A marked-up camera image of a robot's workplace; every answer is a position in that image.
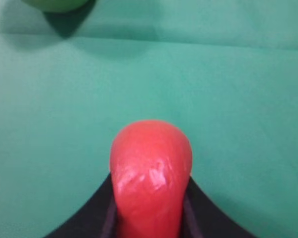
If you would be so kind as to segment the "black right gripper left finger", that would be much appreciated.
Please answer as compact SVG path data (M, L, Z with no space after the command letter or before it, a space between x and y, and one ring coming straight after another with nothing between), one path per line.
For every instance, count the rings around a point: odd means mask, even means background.
M111 174L78 211L45 237L117 238L118 209Z

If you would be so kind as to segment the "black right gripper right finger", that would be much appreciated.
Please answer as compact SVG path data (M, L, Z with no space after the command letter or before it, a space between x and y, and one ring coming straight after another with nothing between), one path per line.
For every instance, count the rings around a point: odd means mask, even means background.
M254 238L251 232L225 214L189 179L180 229L181 238Z

